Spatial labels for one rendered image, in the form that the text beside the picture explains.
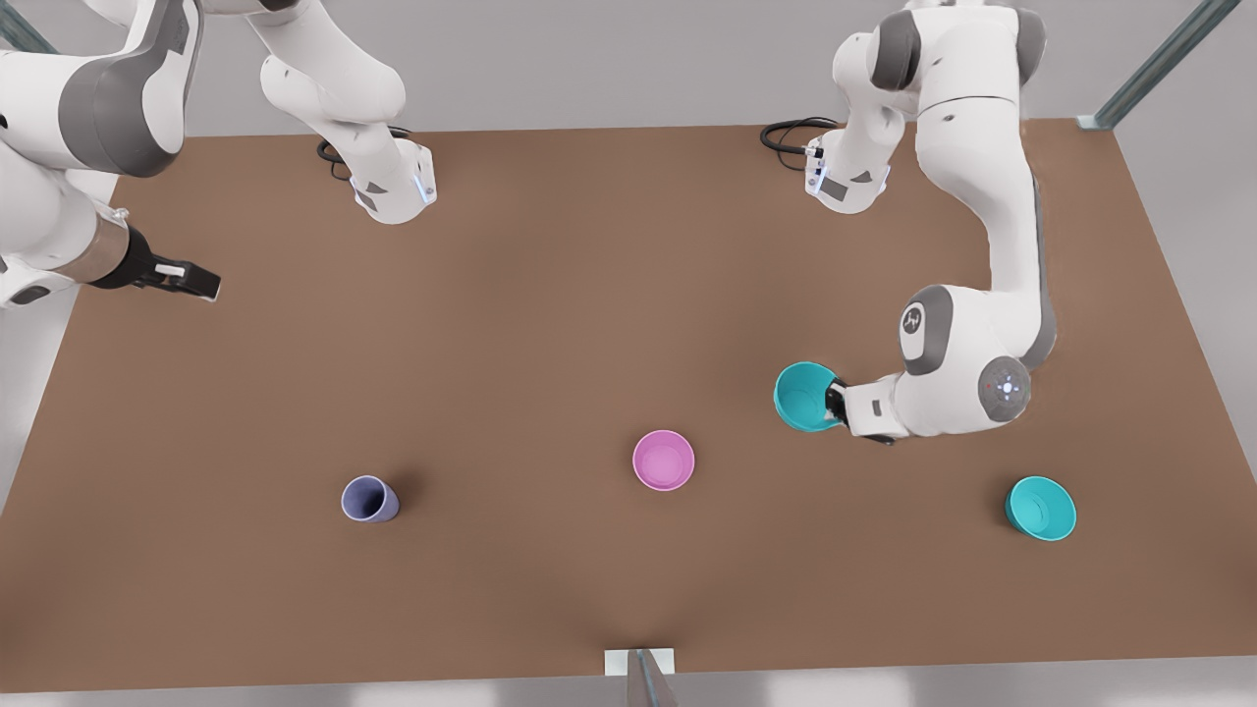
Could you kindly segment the teal blue bowl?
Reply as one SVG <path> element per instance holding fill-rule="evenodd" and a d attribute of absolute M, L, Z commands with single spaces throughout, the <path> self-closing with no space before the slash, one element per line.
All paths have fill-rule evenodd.
<path fill-rule="evenodd" d="M 840 377 L 812 361 L 799 361 L 783 369 L 773 392 L 781 420 L 798 431 L 825 431 L 841 426 L 826 419 L 826 389 L 833 379 Z"/>
<path fill-rule="evenodd" d="M 1006 518 L 1027 536 L 1047 542 L 1068 537 L 1077 523 L 1077 509 L 1063 486 L 1047 477 L 1024 477 L 1011 487 Z"/>

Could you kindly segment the pink bowl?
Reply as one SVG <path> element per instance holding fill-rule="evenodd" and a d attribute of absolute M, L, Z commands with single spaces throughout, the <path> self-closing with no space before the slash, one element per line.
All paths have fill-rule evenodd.
<path fill-rule="evenodd" d="M 644 435 L 631 455 L 634 474 L 650 489 L 679 489 L 691 478 L 696 455 L 690 443 L 672 430 L 654 430 Z"/>

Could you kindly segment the lavender purple cup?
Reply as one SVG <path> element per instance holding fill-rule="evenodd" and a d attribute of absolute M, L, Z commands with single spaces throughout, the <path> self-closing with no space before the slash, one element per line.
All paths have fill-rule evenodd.
<path fill-rule="evenodd" d="M 339 504 L 346 517 L 365 523 L 393 520 L 400 509 L 393 488 L 372 476 L 360 476 L 347 483 L 341 494 Z"/>

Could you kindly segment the silver frame post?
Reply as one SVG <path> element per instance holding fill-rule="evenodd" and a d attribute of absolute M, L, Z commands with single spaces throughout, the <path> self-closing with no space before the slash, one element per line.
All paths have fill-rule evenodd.
<path fill-rule="evenodd" d="M 625 677 L 626 707 L 679 707 L 667 676 L 678 672 L 672 648 L 612 649 L 603 653 L 603 676 Z"/>
<path fill-rule="evenodd" d="M 58 54 L 58 50 L 18 13 L 9 0 L 0 0 L 0 36 L 18 52 Z"/>
<path fill-rule="evenodd" d="M 1077 116 L 1073 122 L 1086 133 L 1111 133 L 1130 112 L 1175 70 L 1242 0 L 1200 0 L 1175 30 L 1133 73 L 1112 97 L 1092 114 Z"/>

